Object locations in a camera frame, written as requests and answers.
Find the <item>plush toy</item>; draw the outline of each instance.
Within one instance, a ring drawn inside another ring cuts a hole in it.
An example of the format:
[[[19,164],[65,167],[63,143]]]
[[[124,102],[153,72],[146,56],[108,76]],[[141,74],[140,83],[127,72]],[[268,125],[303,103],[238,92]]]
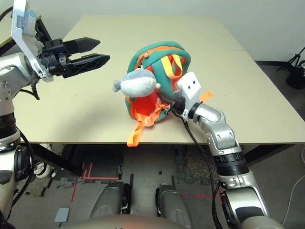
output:
[[[121,81],[114,81],[112,89],[114,92],[121,90],[125,96],[138,98],[146,97],[160,87],[151,71],[138,68],[125,75]]]

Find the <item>white wall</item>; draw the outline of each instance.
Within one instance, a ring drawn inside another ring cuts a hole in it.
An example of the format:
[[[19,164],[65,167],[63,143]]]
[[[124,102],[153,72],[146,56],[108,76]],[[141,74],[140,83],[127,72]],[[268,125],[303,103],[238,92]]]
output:
[[[196,14],[216,15],[254,60],[287,61],[305,46],[305,0],[30,0],[30,2],[31,9],[43,16],[43,21],[54,39],[64,37],[84,14]],[[0,0],[0,11],[4,11],[10,5],[12,0]]]

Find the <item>backpack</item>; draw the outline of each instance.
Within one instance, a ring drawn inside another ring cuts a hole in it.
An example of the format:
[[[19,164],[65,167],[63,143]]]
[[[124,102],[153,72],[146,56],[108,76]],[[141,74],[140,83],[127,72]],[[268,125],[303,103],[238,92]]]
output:
[[[130,135],[127,146],[139,144],[142,130],[166,117],[163,111],[168,104],[162,104],[157,92],[172,98],[177,90],[176,82],[187,73],[191,56],[176,42],[158,42],[140,49],[131,59],[127,73],[141,67],[151,71],[160,89],[146,97],[125,97],[129,115],[137,120],[136,129]]]

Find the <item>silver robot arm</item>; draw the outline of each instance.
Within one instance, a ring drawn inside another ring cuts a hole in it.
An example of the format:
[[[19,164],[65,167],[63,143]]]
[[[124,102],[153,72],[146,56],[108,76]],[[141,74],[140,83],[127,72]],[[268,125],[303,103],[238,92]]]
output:
[[[75,76],[98,69],[110,59],[108,55],[90,54],[70,60],[72,54],[90,51],[100,43],[91,38],[47,40],[39,49],[35,25],[36,14],[29,9],[28,1],[15,0],[11,35],[22,52],[0,57],[0,228],[5,228],[16,202],[13,201],[16,182],[26,179],[34,166],[34,157],[31,165],[28,149],[20,145],[13,98],[23,87],[31,85],[39,99],[36,83],[40,79],[50,82],[54,75]]]
[[[224,113],[199,102],[201,86],[193,72],[184,75],[177,86],[171,109],[185,121],[192,120],[205,133],[224,189],[221,198],[228,226],[232,229],[263,226],[282,229],[279,223],[268,218],[263,195]]]

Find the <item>beige tabletop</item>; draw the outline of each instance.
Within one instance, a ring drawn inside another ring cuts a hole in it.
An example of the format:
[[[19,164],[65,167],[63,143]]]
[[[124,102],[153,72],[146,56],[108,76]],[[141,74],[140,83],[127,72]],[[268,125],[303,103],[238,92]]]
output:
[[[112,91],[112,82],[124,77],[136,50],[164,40],[176,41],[190,53],[189,71],[203,92],[214,93],[206,103],[225,113],[241,144],[305,142],[305,122],[214,17],[84,16],[65,40],[80,37],[100,40],[93,52],[111,59],[95,71],[40,82],[40,101],[24,93],[16,96],[17,125],[31,142],[126,143],[136,121],[128,115],[124,95]],[[190,127],[205,143],[201,129],[193,123]],[[170,115],[144,129],[141,143],[192,140]]]

